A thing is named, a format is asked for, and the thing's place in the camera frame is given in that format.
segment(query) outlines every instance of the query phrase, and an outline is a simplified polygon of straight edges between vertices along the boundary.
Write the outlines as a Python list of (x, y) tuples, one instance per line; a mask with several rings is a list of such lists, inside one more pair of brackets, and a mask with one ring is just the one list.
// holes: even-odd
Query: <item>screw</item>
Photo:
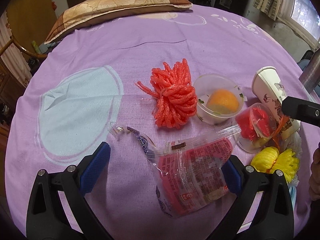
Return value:
[(254, 172), (254, 168), (252, 166), (246, 166), (245, 170), (247, 172)]
[(281, 176), (283, 175), (283, 172), (282, 172), (281, 170), (277, 170), (277, 171), (276, 171), (276, 174), (277, 174), (279, 177), (281, 177)]
[(67, 168), (67, 171), (69, 171), (69, 172), (73, 172), (73, 171), (75, 171), (76, 170), (76, 166), (74, 166), (74, 165), (70, 165), (68, 168)]
[(38, 175), (39, 175), (39, 176), (42, 176), (43, 174), (45, 174), (45, 170), (39, 170), (39, 171), (38, 171)]

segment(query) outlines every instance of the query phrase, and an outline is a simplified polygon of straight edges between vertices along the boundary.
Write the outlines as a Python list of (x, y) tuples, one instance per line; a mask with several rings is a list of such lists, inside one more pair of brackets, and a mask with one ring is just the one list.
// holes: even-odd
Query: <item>pillow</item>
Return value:
[(87, 0), (64, 11), (44, 44), (58, 41), (74, 30), (130, 15), (185, 11), (188, 0)]

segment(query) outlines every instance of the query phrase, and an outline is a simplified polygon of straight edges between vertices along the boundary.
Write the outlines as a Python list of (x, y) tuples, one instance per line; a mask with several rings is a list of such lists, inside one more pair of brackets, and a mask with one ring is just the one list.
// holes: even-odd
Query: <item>purple bed sheet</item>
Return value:
[[(156, 180), (133, 135), (116, 141), (109, 122), (130, 125), (157, 146), (212, 130), (198, 117), (181, 130), (159, 129), (151, 115), (155, 101), (139, 90), (148, 85), (151, 68), (188, 60), (192, 81), (202, 74), (225, 75), (241, 86), (248, 102), (255, 72), (274, 66), (288, 95), (307, 99), (298, 77), (301, 70), (267, 33), (247, 19), (215, 8), (117, 18), (76, 30), (48, 55), (25, 94), (18, 100), (5, 158), (5, 186), (12, 218), (26, 233), (26, 215), (37, 172), (63, 171), (92, 154), (101, 141), (111, 146), (107, 171), (85, 196), (97, 218), (117, 239), (206, 239), (233, 203), (231, 193), (193, 214), (171, 219), (156, 198)], [(295, 234), (308, 220), (308, 180), (317, 127), (302, 123), (303, 158), (294, 208)], [(252, 155), (234, 149), (245, 164)], [(65, 196), (60, 194), (72, 227), (79, 229)], [(244, 223), (252, 220), (258, 201)]]

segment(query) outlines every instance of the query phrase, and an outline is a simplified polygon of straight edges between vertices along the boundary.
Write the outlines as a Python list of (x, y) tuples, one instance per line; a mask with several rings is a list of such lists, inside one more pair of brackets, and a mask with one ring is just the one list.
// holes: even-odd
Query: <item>finger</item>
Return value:
[(311, 172), (316, 181), (316, 183), (320, 184), (320, 163), (315, 164), (314, 162), (311, 164)]
[(309, 179), (309, 185), (312, 188), (313, 192), (320, 195), (320, 184), (316, 183), (315, 178), (311, 175)]
[(320, 149), (316, 149), (316, 151), (314, 152), (313, 154), (313, 162), (315, 164), (319, 163), (320, 162)]
[(309, 188), (309, 195), (310, 195), (312, 201), (316, 201), (316, 200), (320, 199), (320, 195), (316, 194), (316, 193), (312, 190), (311, 187)]

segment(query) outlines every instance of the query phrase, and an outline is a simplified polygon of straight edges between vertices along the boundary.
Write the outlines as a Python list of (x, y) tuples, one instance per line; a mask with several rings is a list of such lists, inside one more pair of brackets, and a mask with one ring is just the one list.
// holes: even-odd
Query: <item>pink curtain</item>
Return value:
[[(9, 27), (7, 12), (4, 11), (0, 17), (0, 48), (2, 48), (12, 35)], [(15, 78), (24, 86), (27, 87), (31, 79), (30, 68), (24, 59), (20, 50), (11, 44), (1, 56), (3, 62)]]

